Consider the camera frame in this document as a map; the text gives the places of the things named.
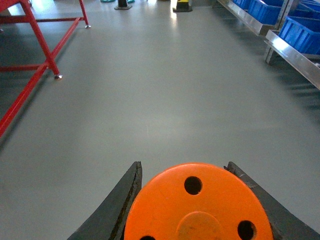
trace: blue plastic bin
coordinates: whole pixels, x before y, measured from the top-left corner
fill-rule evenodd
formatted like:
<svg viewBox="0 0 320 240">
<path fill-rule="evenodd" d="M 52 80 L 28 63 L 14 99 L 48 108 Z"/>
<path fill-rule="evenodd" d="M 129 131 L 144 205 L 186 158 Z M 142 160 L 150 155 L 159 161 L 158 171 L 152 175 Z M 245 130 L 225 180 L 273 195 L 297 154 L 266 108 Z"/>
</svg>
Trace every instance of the blue plastic bin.
<svg viewBox="0 0 320 240">
<path fill-rule="evenodd" d="M 314 17 L 314 10 L 301 3 L 296 7 L 295 11 L 292 14 L 290 14 L 290 16 L 311 19 L 316 18 Z"/>
<path fill-rule="evenodd" d="M 275 25 L 283 3 L 282 0 L 252 0 L 248 13 L 262 24 Z"/>
<path fill-rule="evenodd" d="M 320 12 L 320 3 L 317 1 L 301 1 L 307 7 Z"/>
<path fill-rule="evenodd" d="M 251 0 L 233 0 L 233 2 L 243 10 L 247 10 L 249 8 Z"/>
<path fill-rule="evenodd" d="M 314 11 L 312 13 L 312 18 L 313 19 L 320 19 L 320 11 Z"/>
<path fill-rule="evenodd" d="M 319 19 L 288 16 L 279 37 L 302 54 L 320 55 Z"/>
</svg>

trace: orange circular plate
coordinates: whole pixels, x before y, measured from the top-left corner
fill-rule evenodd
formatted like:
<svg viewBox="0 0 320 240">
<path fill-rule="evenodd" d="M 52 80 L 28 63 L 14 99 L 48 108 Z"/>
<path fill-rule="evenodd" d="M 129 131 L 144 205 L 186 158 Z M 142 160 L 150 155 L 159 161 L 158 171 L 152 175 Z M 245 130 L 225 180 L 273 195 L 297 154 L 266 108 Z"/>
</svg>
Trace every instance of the orange circular plate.
<svg viewBox="0 0 320 240">
<path fill-rule="evenodd" d="M 272 240 L 268 217 L 236 176 L 206 163 L 173 166 L 134 200 L 124 240 Z"/>
</svg>

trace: epoxy floor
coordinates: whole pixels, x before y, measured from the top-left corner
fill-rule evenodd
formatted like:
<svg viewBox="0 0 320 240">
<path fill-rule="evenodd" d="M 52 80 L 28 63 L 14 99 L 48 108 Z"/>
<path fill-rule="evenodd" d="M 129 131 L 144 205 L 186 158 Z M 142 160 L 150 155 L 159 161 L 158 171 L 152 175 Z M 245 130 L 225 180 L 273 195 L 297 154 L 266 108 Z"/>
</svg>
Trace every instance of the epoxy floor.
<svg viewBox="0 0 320 240">
<path fill-rule="evenodd" d="M 0 148 L 0 239 L 66 240 L 132 162 L 143 183 L 185 162 L 238 164 L 320 232 L 319 91 L 225 9 L 193 1 L 85 0 L 59 55 Z M 36 14 L 80 13 L 76 0 L 33 0 Z M 12 9 L 19 13 L 19 8 Z M 51 48 L 69 23 L 41 23 Z M 3 26 L 1 64 L 44 60 L 26 24 Z M 30 73 L 1 73 L 1 111 Z"/>
</svg>

